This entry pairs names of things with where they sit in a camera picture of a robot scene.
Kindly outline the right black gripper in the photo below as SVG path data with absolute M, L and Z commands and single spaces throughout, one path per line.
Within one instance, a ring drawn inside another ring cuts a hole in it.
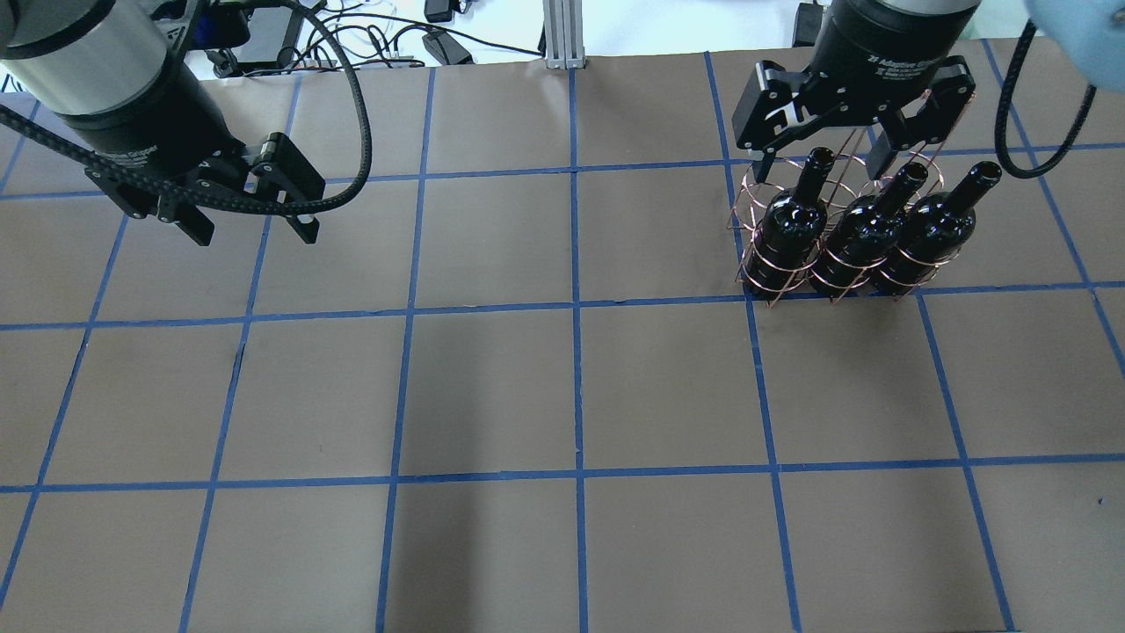
M 768 180 L 780 150 L 825 127 L 882 133 L 867 177 L 882 178 L 904 150 L 940 145 L 976 93 L 954 45 L 952 1 L 832 1 L 803 71 L 757 62 L 734 112 L 736 145 Z

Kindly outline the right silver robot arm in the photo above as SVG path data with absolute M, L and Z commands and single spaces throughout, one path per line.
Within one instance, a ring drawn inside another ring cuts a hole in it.
M 832 1 L 812 57 L 799 72 L 756 64 L 732 116 L 735 141 L 764 183 L 780 152 L 825 128 L 882 128 L 867 174 L 883 177 L 901 152 L 947 141 L 976 81 L 951 49 L 976 1 Z M 1009 175 L 1029 179 L 1056 168 L 1072 148 L 1100 90 L 1122 92 L 1120 1 L 1028 1 L 1029 20 L 1012 49 L 994 119 L 994 151 Z M 1079 112 L 1061 147 L 1041 168 L 1017 168 L 1007 145 L 1012 96 L 1037 33 L 1056 40 L 1084 76 Z

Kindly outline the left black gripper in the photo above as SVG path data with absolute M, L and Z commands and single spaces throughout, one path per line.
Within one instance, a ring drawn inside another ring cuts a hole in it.
M 174 58 L 166 58 L 158 78 L 127 103 L 99 114 L 69 114 L 68 126 L 98 155 L 178 186 L 214 152 L 232 159 L 244 147 L 200 80 L 184 61 Z M 285 133 L 270 133 L 243 157 L 256 177 L 256 200 L 309 204 L 324 197 L 324 177 Z M 196 206 L 164 208 L 163 223 L 180 228 L 200 247 L 212 244 L 214 224 Z

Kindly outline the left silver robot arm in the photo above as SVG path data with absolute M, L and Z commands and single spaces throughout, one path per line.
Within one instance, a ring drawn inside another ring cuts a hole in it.
M 306 204 L 324 178 L 286 134 L 249 147 L 135 1 L 12 1 L 3 61 L 98 156 L 222 198 Z

